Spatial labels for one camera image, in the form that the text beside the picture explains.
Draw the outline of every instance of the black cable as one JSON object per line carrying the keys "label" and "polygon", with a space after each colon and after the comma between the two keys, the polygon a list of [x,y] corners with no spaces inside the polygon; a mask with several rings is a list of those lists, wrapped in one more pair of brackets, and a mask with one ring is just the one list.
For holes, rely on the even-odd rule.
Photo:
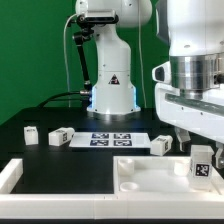
{"label": "black cable", "polygon": [[91,39],[90,35],[93,33],[93,30],[91,30],[91,29],[87,29],[87,30],[88,30],[89,33],[87,32],[87,33],[85,33],[85,35],[83,33],[84,31],[75,33],[73,35],[73,40],[76,43],[78,53],[79,53],[79,59],[80,59],[81,68],[82,68],[82,75],[83,75],[83,78],[84,78],[84,88],[86,90],[91,90],[92,85],[91,85],[90,78],[89,78],[85,53],[84,53],[84,50],[83,50],[83,43]]}
{"label": "black cable", "polygon": [[44,107],[48,102],[50,102],[50,101],[52,101],[56,98],[59,98],[59,97],[62,97],[62,96],[71,96],[71,95],[75,95],[75,94],[80,94],[80,92],[79,91],[73,91],[73,92],[60,93],[60,94],[51,96],[47,100],[40,103],[37,107]]}
{"label": "black cable", "polygon": [[57,101],[69,101],[69,100],[72,100],[72,101],[81,101],[81,99],[55,99],[55,100],[50,100],[49,102],[57,102]]}

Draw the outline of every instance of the green backdrop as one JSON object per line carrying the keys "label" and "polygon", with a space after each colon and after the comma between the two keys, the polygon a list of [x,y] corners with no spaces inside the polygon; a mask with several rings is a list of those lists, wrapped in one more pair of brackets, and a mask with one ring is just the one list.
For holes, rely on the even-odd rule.
{"label": "green backdrop", "polygon": [[[35,107],[46,98],[67,91],[63,56],[63,29],[74,13],[75,0],[0,1],[0,123],[19,110]],[[142,28],[142,50],[147,107],[154,107],[152,68],[168,60],[168,47],[156,38],[155,3],[151,21]],[[68,29],[67,49],[71,89],[83,87],[78,53],[71,40],[78,28]],[[144,107],[138,52],[138,29],[118,29],[132,48],[131,80],[137,87],[138,105]],[[92,83],[97,80],[94,41],[85,44]],[[49,106],[67,106],[51,103]]]}

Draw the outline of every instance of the black surface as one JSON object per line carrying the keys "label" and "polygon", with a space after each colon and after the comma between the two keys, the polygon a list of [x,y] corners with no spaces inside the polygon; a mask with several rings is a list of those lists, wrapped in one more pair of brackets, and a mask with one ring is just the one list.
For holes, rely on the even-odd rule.
{"label": "black surface", "polygon": [[[39,145],[26,146],[24,127],[36,126]],[[138,119],[108,122],[87,116],[74,108],[28,108],[20,111],[0,126],[0,168],[11,158],[23,158],[24,175],[13,193],[113,193],[113,156],[150,156],[145,149],[86,149],[74,150],[68,143],[61,147],[48,145],[48,133],[60,127],[73,127],[88,132],[147,132],[151,140],[158,135],[171,135],[172,148],[166,156],[184,156],[171,125],[158,120],[154,110],[143,110]],[[193,144],[212,145],[214,142],[191,135]],[[0,223],[201,223],[200,220],[0,220]],[[203,220],[203,223],[223,223],[223,220]]]}

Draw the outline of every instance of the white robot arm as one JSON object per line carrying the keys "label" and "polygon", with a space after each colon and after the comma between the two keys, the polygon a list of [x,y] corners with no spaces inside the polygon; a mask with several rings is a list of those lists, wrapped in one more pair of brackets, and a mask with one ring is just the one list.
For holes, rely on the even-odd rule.
{"label": "white robot arm", "polygon": [[167,10],[170,60],[153,70],[157,113],[167,123],[224,144],[224,1],[159,4]]}
{"label": "white robot arm", "polygon": [[98,81],[92,89],[89,114],[121,119],[139,111],[130,81],[131,49],[118,37],[116,25],[137,27],[147,23],[152,13],[150,0],[77,0],[76,12],[81,20],[93,24],[97,45]]}

